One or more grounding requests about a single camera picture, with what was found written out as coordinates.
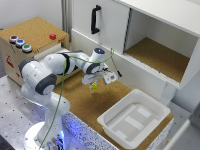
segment white robotic arm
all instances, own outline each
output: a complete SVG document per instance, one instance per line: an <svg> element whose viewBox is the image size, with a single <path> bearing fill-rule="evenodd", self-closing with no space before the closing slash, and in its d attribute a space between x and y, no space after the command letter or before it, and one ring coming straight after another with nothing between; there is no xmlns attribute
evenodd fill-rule
<svg viewBox="0 0 200 150"><path fill-rule="evenodd" d="M104 83L108 84L117 80L118 77L114 72L108 71L107 65L103 63L104 60L105 52L102 49L96 48L91 57L87 56L82 51L66 51L47 55L41 64L33 58L28 58L21 62L19 69L21 71L21 76L25 81L21 89L23 96L27 100L42 105L48 109L45 113L45 123L37 133L37 136L34 137L37 146L41 145L51 126L56 106L59 101L59 95L52 92L56 85L56 75L63 75L63 70L66 75L74 71L76 68L80 68L86 73L82 79L84 85L98 82L102 77L104 78ZM66 114L69 111L69 108L69 101L62 97L61 105L59 105L52 130L50 130L45 142L43 143L43 149L53 149L53 147L55 149L55 147L58 147L55 144L56 140L53 139L57 139L57 136L61 136L63 129L61 116ZM62 140L63 144L60 147L66 149L66 142L64 139Z"/></svg>

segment black handle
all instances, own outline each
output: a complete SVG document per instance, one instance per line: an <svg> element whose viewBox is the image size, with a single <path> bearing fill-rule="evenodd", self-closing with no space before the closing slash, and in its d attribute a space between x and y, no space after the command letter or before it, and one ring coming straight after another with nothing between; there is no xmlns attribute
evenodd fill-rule
<svg viewBox="0 0 200 150"><path fill-rule="evenodd" d="M92 10L92 21L91 21L91 31L92 34L98 33L100 30L96 28L96 12L101 10L101 7L96 5L96 8Z"/></svg>

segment red cap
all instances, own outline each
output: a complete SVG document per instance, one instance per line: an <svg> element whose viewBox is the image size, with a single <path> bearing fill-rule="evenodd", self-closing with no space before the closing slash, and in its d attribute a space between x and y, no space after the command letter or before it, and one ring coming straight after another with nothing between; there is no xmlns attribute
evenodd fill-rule
<svg viewBox="0 0 200 150"><path fill-rule="evenodd" d="M51 33L51 34L49 35L49 37L50 37L50 39L55 40L55 39L56 39L56 34Z"/></svg>

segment white plastic bin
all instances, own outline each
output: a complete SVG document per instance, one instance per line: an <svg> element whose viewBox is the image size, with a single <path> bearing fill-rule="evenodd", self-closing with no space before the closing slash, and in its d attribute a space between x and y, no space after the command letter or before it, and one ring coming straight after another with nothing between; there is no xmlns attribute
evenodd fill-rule
<svg viewBox="0 0 200 150"><path fill-rule="evenodd" d="M97 120L122 147L135 149L169 113L169 108L134 89Z"/></svg>

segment brown box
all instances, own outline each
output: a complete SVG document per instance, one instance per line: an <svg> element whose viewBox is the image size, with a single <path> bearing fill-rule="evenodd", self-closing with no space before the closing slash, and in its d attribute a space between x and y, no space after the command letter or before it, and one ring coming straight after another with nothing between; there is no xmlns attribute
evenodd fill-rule
<svg viewBox="0 0 200 150"><path fill-rule="evenodd" d="M56 34L55 40L50 39L50 34L52 33ZM33 51L26 54L22 52L22 49L10 44L9 38L12 35L17 35L19 39L25 40L26 44L32 46ZM35 17L1 30L0 50L7 75L19 85L22 85L24 81L18 65L24 59L34 57L59 43L61 43L62 47L69 49L69 35L40 17ZM61 81L61 78L62 76L58 76L57 84Z"/></svg>

